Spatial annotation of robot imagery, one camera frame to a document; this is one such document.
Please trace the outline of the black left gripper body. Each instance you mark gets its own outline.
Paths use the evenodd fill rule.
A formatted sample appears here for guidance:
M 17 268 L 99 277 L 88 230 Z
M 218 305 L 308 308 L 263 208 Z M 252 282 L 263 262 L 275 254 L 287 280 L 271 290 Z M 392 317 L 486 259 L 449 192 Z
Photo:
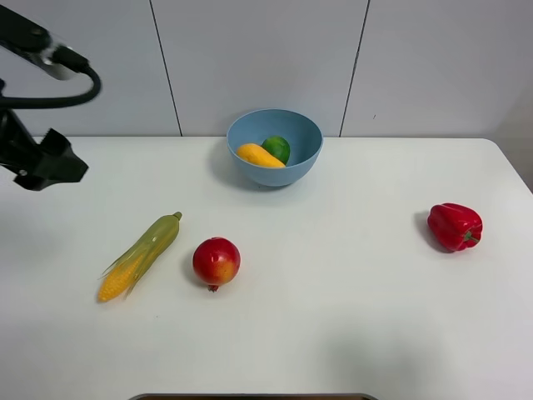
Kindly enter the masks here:
M 41 150 L 11 109 L 1 110 L 1 166 L 18 175 L 32 173 Z

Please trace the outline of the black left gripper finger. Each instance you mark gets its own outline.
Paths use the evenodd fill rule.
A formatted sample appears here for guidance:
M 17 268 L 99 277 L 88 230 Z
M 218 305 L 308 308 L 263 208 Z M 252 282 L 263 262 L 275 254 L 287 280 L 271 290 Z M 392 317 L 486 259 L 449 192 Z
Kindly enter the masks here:
M 25 138 L 15 147 L 22 153 L 14 182 L 30 191 L 42 191 L 59 183 L 79 183 L 88 165 L 72 150 L 61 133 L 50 129 L 40 143 Z

